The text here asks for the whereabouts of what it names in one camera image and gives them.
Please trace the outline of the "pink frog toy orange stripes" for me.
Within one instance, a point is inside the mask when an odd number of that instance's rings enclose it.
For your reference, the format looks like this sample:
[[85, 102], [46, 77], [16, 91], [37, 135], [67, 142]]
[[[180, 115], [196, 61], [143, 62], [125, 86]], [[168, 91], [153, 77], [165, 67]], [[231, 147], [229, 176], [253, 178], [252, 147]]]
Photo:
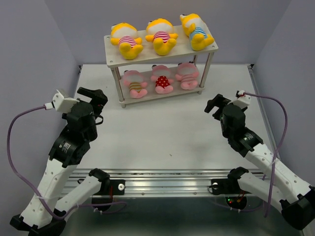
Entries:
[[126, 70], [123, 74], [123, 84], [128, 87], [129, 95], [133, 99], [139, 99], [147, 95], [144, 76], [136, 70]]

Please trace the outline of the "pink frog toy striped shirt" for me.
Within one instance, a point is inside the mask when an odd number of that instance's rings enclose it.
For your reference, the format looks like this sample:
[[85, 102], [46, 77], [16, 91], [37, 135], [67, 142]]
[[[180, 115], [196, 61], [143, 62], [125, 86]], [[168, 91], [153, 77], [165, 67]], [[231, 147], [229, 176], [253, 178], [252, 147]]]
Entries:
[[199, 71], [193, 61], [179, 63], [175, 78], [183, 90], [193, 90], [198, 85]]

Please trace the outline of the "pink frog toy polka-dot dress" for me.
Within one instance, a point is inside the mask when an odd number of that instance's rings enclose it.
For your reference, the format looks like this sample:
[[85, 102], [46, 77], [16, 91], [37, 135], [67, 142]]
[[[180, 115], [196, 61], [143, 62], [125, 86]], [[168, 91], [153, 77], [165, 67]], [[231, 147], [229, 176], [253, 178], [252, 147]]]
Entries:
[[151, 81], [155, 83], [157, 94], [168, 94], [173, 91], [170, 79], [171, 71], [165, 65], [152, 65]]

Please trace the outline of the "yellow toy pink stripes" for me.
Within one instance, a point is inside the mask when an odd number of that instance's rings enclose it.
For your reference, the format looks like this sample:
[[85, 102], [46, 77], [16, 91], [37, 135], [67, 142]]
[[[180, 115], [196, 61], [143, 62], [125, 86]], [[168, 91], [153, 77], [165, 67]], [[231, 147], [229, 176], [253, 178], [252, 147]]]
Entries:
[[111, 27], [110, 42], [118, 46], [120, 54], [126, 60], [135, 59], [143, 50], [142, 38], [138, 36], [138, 30], [124, 22]]

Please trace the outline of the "yellow toy blue striped shirt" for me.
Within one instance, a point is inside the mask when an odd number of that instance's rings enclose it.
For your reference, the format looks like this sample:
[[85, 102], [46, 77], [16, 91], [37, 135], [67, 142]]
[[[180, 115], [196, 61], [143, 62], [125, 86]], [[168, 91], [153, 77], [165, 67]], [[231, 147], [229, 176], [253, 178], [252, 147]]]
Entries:
[[194, 51], [201, 51], [214, 43], [215, 39], [206, 32], [207, 25], [199, 15], [195, 13], [181, 14], [180, 21]]

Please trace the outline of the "yellow toy red stripes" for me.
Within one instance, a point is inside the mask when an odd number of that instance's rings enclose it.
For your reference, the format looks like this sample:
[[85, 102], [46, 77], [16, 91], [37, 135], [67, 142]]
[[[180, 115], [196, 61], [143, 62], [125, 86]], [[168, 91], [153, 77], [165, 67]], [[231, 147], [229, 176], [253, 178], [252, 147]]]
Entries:
[[178, 34], [173, 25], [164, 18], [148, 22], [145, 39], [152, 42], [154, 51], [159, 56], [166, 56], [177, 44]]

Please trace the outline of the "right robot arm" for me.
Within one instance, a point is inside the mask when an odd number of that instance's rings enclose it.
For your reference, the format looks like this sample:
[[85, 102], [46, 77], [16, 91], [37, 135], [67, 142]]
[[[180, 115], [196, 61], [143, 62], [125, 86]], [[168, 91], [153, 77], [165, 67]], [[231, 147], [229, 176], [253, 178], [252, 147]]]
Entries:
[[219, 106], [213, 117], [220, 121], [222, 135], [243, 158], [254, 164], [269, 178], [255, 177], [244, 168], [226, 180], [232, 192], [250, 192], [277, 209], [285, 221], [297, 230], [304, 229], [315, 218], [315, 188], [276, 158], [263, 140], [245, 124], [244, 109], [229, 102]]

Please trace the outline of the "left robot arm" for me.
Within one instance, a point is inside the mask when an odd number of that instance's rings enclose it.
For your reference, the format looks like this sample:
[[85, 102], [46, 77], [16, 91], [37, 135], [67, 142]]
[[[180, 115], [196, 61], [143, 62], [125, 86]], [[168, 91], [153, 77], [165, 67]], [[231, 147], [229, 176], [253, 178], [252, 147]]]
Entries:
[[92, 169], [86, 178], [65, 196], [62, 190], [97, 138], [97, 126], [103, 123], [101, 112], [108, 101], [103, 91], [79, 88], [78, 93], [89, 102], [67, 96], [58, 90], [52, 100], [40, 108], [53, 109], [62, 114], [66, 126], [52, 145], [42, 179], [33, 184], [33, 197], [27, 207], [10, 220], [10, 225], [31, 236], [59, 236], [77, 209], [86, 206], [93, 195], [107, 195], [108, 199], [90, 203], [95, 211], [104, 212], [115, 204], [114, 195], [125, 193], [123, 179], [112, 180], [101, 169]]

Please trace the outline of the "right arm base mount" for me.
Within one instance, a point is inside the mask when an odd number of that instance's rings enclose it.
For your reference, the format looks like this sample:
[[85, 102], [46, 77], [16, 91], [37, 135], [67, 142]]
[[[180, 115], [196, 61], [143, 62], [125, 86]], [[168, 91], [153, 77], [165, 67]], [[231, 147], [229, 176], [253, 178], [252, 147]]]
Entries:
[[210, 194], [217, 195], [232, 195], [243, 194], [243, 189], [240, 188], [238, 180], [244, 174], [252, 174], [248, 169], [238, 167], [232, 169], [225, 178], [213, 178], [207, 190]]

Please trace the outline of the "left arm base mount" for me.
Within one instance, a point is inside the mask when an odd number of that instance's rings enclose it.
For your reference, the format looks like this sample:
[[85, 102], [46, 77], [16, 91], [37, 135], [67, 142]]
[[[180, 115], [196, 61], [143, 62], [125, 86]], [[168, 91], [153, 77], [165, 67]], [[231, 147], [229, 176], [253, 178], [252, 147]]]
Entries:
[[118, 196], [125, 194], [126, 181], [124, 179], [112, 179], [110, 175], [101, 169], [95, 168], [89, 172], [90, 177], [95, 177], [101, 183], [94, 196]]

